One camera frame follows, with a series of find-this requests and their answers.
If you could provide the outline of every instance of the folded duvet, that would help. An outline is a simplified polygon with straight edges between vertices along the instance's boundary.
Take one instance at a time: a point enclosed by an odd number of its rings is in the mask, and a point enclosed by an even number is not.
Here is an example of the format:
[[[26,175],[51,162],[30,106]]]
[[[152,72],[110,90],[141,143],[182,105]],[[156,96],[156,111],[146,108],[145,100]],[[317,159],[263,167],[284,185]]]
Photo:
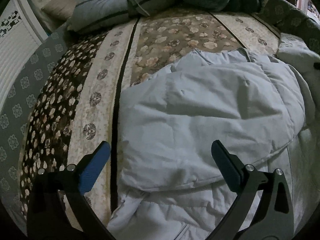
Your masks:
[[[242,48],[196,49],[124,90],[119,207],[108,225],[116,239],[205,239],[236,198],[211,157],[212,142],[269,171],[267,163],[306,124],[309,94],[300,86],[308,86],[297,75],[273,57]],[[289,178],[287,166],[277,168]]]

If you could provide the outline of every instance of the white blanket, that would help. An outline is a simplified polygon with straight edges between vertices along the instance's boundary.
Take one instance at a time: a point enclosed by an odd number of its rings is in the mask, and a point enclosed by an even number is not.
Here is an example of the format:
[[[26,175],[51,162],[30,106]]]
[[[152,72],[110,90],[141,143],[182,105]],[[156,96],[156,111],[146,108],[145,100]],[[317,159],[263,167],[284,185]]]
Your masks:
[[[205,239],[236,197],[211,157],[217,139],[244,164],[283,169],[292,194],[287,148],[315,115],[292,69],[245,49],[196,49],[123,91],[120,205],[108,225],[116,239]]]

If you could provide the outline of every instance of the metal screw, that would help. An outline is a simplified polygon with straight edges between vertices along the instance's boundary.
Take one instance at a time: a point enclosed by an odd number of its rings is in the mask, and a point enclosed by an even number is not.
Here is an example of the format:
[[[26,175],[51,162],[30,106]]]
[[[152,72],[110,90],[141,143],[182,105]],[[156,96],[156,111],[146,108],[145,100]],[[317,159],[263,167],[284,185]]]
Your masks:
[[[276,173],[277,173],[278,175],[282,175],[282,174],[283,174],[283,171],[282,171],[281,169],[276,169]]]
[[[69,165],[67,166],[67,171],[74,171],[75,168],[76,168],[76,166],[75,166],[74,164],[69,164]]]
[[[38,170],[38,174],[39,174],[39,175],[43,175],[44,172],[45,172],[45,170],[44,170],[43,168],[41,168],[41,169]]]
[[[245,166],[245,169],[246,169],[247,171],[254,171],[254,166],[251,165],[251,164],[247,164],[247,165]]]

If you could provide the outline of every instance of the beige pillow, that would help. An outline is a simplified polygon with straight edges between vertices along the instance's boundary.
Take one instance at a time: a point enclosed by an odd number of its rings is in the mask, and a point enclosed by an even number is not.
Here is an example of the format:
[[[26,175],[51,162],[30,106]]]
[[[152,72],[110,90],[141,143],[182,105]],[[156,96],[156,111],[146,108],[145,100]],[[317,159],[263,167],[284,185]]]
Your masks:
[[[68,20],[79,0],[51,0],[41,10],[61,21]]]

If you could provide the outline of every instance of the blue gripper pad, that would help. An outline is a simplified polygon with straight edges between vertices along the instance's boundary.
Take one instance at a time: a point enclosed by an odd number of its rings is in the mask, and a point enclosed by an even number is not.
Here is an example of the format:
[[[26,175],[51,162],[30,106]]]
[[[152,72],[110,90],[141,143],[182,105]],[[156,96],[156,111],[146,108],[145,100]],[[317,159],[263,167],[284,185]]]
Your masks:
[[[100,143],[95,150],[95,155],[79,176],[78,190],[81,195],[92,189],[100,172],[110,158],[110,151],[110,144],[106,141]]]

